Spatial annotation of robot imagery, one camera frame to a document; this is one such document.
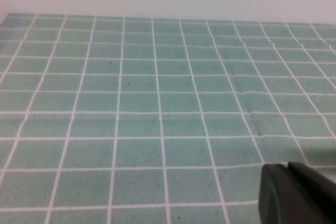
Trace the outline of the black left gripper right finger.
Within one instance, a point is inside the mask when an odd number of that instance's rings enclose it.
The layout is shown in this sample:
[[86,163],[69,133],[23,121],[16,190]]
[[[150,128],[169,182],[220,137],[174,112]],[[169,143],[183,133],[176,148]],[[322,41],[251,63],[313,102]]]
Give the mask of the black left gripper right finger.
[[303,163],[289,162],[288,170],[314,200],[335,200],[335,183],[313,168]]

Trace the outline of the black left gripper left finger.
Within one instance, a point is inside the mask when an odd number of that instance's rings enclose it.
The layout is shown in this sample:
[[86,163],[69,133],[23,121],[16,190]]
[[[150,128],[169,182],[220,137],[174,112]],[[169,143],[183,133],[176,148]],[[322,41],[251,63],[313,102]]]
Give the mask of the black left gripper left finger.
[[283,164],[262,167],[258,211],[261,223],[335,223],[335,200],[311,198]]

